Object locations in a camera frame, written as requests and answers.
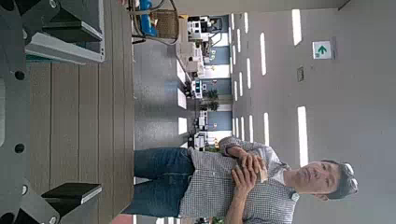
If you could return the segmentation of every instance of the black metal frame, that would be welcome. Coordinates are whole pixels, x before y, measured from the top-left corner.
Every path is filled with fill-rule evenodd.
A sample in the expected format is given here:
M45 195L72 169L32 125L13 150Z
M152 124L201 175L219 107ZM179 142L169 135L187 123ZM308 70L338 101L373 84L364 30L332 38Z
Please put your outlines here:
M24 48L58 12L58 0L37 1L22 17L14 0L0 2L0 84L5 89L0 91L1 224L82 223L102 191L100 185L65 184L41 197L24 179L30 149Z

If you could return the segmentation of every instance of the floor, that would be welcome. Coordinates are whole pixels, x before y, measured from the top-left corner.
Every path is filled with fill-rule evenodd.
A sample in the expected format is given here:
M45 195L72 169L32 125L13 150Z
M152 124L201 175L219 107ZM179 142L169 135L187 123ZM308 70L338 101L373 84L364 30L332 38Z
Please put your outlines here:
M157 42L134 46L135 148L180 147L187 133L178 133L178 118L187 119L191 130L195 103L187 109L177 105L177 89L184 85L177 77L175 47Z
M106 62L30 63L27 177L41 194L65 182L102 184L86 223L108 224L133 194L134 85L131 23L104 1Z

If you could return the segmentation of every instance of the metal bracket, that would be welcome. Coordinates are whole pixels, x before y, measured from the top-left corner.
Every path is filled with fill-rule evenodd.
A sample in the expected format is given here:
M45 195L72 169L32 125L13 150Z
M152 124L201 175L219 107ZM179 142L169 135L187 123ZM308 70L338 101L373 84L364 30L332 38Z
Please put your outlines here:
M12 223L21 207L29 148L30 82L26 75L21 16L14 1L0 4L0 223Z
M32 42L32 37L54 18L61 7L58 0L41 0L22 15L25 45Z
M33 219L38 223L56 224L61 219L59 213L46 200L35 193L30 183L25 179L22 188L22 203L16 223L28 223Z

